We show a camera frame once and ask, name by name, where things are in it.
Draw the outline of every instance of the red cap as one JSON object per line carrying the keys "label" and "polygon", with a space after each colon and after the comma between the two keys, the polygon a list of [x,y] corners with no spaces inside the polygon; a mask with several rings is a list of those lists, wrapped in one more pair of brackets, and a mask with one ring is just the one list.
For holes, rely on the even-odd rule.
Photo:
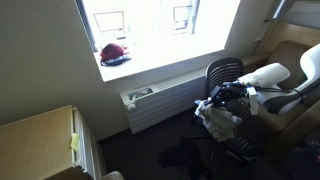
{"label": "red cap", "polygon": [[110,60],[110,59],[116,59],[119,56],[123,56],[124,54],[128,54],[129,52],[125,51],[126,48],[123,48],[122,46],[110,43],[105,48],[102,49],[100,56],[101,60]]}

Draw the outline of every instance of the desk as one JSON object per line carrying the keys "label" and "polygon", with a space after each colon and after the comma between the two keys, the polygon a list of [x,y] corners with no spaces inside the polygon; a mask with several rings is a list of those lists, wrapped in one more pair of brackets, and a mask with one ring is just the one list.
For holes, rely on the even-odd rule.
{"label": "desk", "polygon": [[[77,151],[70,146],[73,133]],[[1,126],[0,144],[0,179],[101,177],[95,138],[72,106]]]}

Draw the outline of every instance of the baseball cap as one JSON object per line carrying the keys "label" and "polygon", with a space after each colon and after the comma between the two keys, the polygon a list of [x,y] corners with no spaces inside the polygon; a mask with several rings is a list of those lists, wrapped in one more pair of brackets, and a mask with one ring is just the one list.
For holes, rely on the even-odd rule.
{"label": "baseball cap", "polygon": [[131,57],[128,56],[129,50],[126,47],[120,46],[115,43],[108,44],[102,49],[101,66],[117,66],[126,61],[129,61]]}
{"label": "baseball cap", "polygon": [[109,61],[111,59],[119,58],[120,56],[128,54],[127,48],[124,48],[118,44],[110,43],[104,47],[100,53],[101,60]]}

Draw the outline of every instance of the cloth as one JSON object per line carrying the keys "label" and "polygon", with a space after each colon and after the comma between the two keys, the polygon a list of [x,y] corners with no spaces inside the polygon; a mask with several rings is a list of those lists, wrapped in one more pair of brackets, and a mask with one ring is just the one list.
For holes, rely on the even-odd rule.
{"label": "cloth", "polygon": [[195,114],[203,119],[203,124],[217,139],[218,142],[226,141],[236,136],[236,126],[242,119],[232,115],[224,107],[215,107],[213,104],[204,105],[201,101]]}
{"label": "cloth", "polygon": [[189,139],[181,139],[178,146],[161,152],[158,164],[165,167],[188,167],[188,175],[198,179],[203,173],[203,163],[197,145]]}

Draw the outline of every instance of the chair backrest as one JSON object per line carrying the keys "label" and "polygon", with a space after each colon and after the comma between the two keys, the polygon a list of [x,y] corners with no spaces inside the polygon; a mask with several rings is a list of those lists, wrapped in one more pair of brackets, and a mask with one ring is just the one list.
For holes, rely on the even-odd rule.
{"label": "chair backrest", "polygon": [[213,61],[206,71],[205,99],[217,85],[234,82],[243,75],[243,72],[243,63],[238,58],[230,57]]}

